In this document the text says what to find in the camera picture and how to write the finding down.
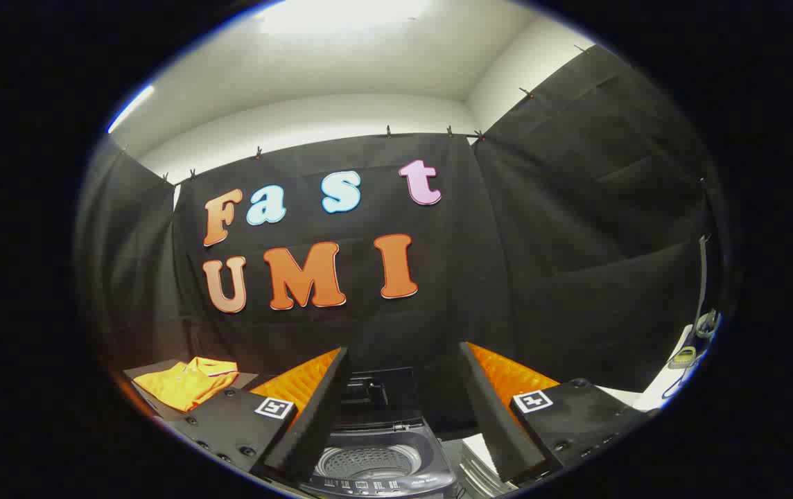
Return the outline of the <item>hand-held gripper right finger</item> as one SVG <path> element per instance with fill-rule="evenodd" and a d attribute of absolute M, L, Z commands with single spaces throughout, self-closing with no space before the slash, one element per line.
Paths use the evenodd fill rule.
<path fill-rule="evenodd" d="M 656 414 L 584 378 L 560 383 L 479 345 L 459 344 L 477 426 L 499 479 L 516 486 L 580 467 Z"/>

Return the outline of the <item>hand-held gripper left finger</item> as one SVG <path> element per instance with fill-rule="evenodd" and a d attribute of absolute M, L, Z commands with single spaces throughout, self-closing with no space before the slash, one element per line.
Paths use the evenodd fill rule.
<path fill-rule="evenodd" d="M 248 479 L 296 485 L 307 480 L 342 410 L 350 376 L 348 347 L 317 357 L 311 369 L 270 379 L 266 386 L 224 389 L 165 430 Z"/>

